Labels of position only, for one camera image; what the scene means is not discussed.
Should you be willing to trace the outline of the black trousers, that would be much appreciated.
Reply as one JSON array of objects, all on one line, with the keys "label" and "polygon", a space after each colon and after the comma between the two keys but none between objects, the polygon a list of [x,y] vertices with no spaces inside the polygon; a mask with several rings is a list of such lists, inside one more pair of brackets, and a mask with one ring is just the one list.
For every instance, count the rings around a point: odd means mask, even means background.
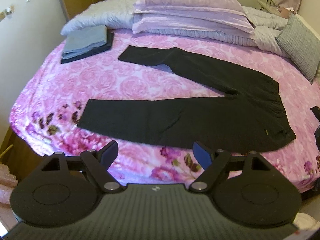
[{"label": "black trousers", "polygon": [[171,71],[220,92],[220,97],[146,100],[89,100],[80,128],[149,145],[247,153],[278,150],[296,135],[271,77],[238,64],[180,48],[129,46],[120,61]]}]

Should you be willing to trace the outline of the folded grey-blue garment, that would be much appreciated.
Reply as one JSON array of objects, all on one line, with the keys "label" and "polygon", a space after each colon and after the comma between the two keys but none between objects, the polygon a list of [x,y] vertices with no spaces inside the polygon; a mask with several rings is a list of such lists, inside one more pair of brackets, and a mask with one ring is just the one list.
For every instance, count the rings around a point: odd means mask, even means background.
[{"label": "folded grey-blue garment", "polygon": [[62,59],[66,60],[83,55],[105,44],[107,44],[107,27],[105,25],[72,31],[67,35]]}]

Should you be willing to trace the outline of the grey checked cushion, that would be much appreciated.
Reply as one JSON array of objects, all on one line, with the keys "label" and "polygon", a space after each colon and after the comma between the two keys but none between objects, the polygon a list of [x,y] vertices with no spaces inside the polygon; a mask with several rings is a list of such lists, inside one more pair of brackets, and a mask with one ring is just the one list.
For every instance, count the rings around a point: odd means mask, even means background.
[{"label": "grey checked cushion", "polygon": [[305,78],[313,83],[319,65],[319,38],[292,14],[276,42]]}]

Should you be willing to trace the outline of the folded dark navy garment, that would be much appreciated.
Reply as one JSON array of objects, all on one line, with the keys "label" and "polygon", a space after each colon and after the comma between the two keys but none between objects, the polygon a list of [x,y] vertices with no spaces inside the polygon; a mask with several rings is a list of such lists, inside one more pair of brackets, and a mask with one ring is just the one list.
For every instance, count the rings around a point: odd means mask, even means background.
[{"label": "folded dark navy garment", "polygon": [[113,39],[114,39],[114,33],[110,32],[110,31],[107,31],[107,43],[105,45],[93,48],[93,49],[91,49],[90,51],[88,51],[88,52],[86,52],[84,54],[72,57],[70,59],[61,59],[60,63],[61,64],[71,63],[71,62],[74,62],[74,61],[85,59],[85,58],[88,58],[88,57],[103,53],[105,51],[111,50],[112,44],[113,44]]}]

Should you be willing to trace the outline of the grey striped duvet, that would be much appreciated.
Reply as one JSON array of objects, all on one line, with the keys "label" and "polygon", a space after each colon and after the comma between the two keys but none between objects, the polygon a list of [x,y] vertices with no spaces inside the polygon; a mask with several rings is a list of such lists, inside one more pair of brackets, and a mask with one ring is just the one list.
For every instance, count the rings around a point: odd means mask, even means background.
[{"label": "grey striped duvet", "polygon": [[[132,29],[141,17],[133,15],[133,5],[138,0],[106,0],[90,5],[85,11],[76,15],[65,26],[60,34],[63,36],[69,33],[93,27],[105,25],[108,29]],[[258,47],[260,50],[269,51],[282,57],[289,57],[276,42],[276,37],[282,32],[287,20],[269,14],[252,7],[242,7],[251,23],[255,25],[253,35],[242,33],[240,30],[191,30],[186,27],[161,27],[154,23],[143,23],[138,31],[152,34],[176,35],[192,38],[205,38],[218,40],[231,44]]]}]

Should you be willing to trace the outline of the lower pink pillow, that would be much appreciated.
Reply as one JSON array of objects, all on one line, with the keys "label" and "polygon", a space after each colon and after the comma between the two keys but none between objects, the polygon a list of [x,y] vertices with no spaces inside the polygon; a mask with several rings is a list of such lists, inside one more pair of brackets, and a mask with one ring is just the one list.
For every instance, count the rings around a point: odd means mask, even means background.
[{"label": "lower pink pillow", "polygon": [[254,28],[247,22],[244,25],[218,23],[199,18],[189,18],[163,14],[134,14],[132,30],[134,33],[153,29],[181,29],[200,31],[241,31],[253,35]]}]

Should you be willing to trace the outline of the pink pillow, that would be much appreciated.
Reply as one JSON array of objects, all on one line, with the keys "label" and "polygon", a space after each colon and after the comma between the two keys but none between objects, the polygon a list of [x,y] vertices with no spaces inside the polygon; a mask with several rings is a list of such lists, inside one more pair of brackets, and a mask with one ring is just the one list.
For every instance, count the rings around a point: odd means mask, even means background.
[{"label": "pink pillow", "polygon": [[135,14],[150,14],[163,11],[219,12],[246,17],[238,0],[138,0]]},{"label": "pink pillow", "polygon": [[218,23],[199,18],[189,18],[163,14],[134,14],[132,30],[134,33],[153,29],[181,29],[200,31],[241,31],[253,35],[254,28],[247,22],[244,25]]}]

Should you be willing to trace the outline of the upper pink pillow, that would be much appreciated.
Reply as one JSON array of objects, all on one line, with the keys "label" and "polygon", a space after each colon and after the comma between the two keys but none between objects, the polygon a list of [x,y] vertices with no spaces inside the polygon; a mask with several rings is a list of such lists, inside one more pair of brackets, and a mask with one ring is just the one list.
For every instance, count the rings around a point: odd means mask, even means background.
[{"label": "upper pink pillow", "polygon": [[246,17],[238,0],[138,0],[135,14],[150,14],[163,11],[219,12]]}]

